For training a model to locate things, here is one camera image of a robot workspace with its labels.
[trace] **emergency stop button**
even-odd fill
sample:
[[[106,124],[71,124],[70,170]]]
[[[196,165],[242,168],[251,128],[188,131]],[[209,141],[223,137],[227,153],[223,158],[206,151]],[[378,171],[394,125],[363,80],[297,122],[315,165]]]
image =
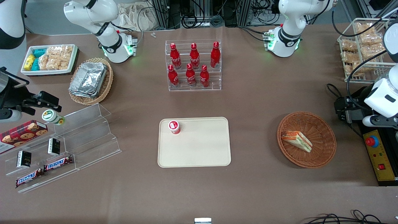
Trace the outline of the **emergency stop button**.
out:
[[[376,148],[378,146],[378,138],[376,136],[370,136],[365,139],[365,143],[367,146]]]

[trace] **table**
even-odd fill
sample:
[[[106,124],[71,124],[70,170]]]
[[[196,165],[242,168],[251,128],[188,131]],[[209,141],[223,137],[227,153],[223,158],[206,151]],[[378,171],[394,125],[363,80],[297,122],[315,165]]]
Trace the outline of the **table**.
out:
[[[331,25],[308,26],[304,41],[288,58],[265,52],[261,42],[237,28],[157,31],[156,38],[149,34],[136,57],[112,64],[115,79],[101,103],[112,113],[109,125],[123,152],[26,194],[18,194],[13,180],[0,175],[3,224],[185,224],[197,217],[211,217],[215,224],[299,224],[324,213],[351,217],[351,209],[396,221],[397,188],[376,187],[363,140],[334,114],[335,96],[325,85],[333,83],[344,93],[345,82],[338,35]],[[78,63],[104,57],[94,35],[27,38],[28,46],[76,44]],[[165,41],[212,38],[222,39],[222,90],[169,92]],[[70,78],[34,77],[28,87],[59,97],[66,115],[84,108],[69,97]],[[353,92],[359,87],[353,84]],[[300,110],[319,115],[336,134],[336,155],[321,169],[299,168],[278,147],[280,120]],[[24,115],[22,121],[40,120],[43,111]],[[229,166],[158,166],[162,119],[213,116],[229,120]],[[0,131],[16,125],[2,124]]]

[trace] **snickers bar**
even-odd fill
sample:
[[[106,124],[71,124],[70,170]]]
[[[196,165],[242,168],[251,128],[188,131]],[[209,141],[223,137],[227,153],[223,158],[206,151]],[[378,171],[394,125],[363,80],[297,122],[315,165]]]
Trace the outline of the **snickers bar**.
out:
[[[50,163],[48,165],[44,165],[44,172],[47,172],[50,169],[54,169],[54,168],[60,167],[62,165],[68,164],[68,163],[73,163],[71,156],[62,158],[62,159],[55,161],[53,163]]]
[[[26,183],[28,181],[31,181],[31,180],[33,180],[35,178],[38,178],[39,176],[42,176],[42,175],[44,175],[44,171],[43,171],[43,169],[39,168],[35,172],[33,172],[31,174],[28,174],[28,175],[16,180],[16,187],[15,188],[21,186],[22,184],[24,184],[24,183]]]

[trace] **coca-cola bottle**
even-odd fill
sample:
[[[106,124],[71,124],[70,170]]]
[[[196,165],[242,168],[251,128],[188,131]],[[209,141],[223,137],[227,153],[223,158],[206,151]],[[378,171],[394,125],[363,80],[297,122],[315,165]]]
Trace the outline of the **coca-cola bottle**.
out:
[[[190,58],[191,58],[191,64],[194,70],[199,68],[199,52],[196,49],[196,44],[192,43],[191,44],[191,53],[189,54]]]
[[[202,88],[209,87],[209,72],[207,71],[206,65],[202,65],[202,71],[200,72],[200,85]]]
[[[174,70],[174,67],[172,65],[168,66],[169,70],[169,80],[172,88],[178,88],[179,87],[179,80],[177,77],[177,72]]]
[[[221,52],[219,49],[220,43],[219,42],[214,42],[213,43],[213,49],[211,50],[211,54],[210,54],[210,66],[214,69],[218,69],[220,68],[220,56],[221,56]]]
[[[191,63],[187,64],[187,72],[185,73],[185,75],[187,76],[188,86],[195,87],[196,86],[195,71],[193,70]]]
[[[170,49],[172,50],[170,52],[170,58],[172,59],[172,63],[174,65],[175,69],[180,69],[181,68],[181,57],[179,55],[179,52],[177,50],[176,44],[171,43],[170,44]]]

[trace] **red cookie box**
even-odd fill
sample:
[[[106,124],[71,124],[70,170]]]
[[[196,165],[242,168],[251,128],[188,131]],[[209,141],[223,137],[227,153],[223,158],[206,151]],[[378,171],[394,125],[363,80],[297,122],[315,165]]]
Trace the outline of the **red cookie box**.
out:
[[[0,154],[48,132],[47,126],[31,120],[0,134]]]

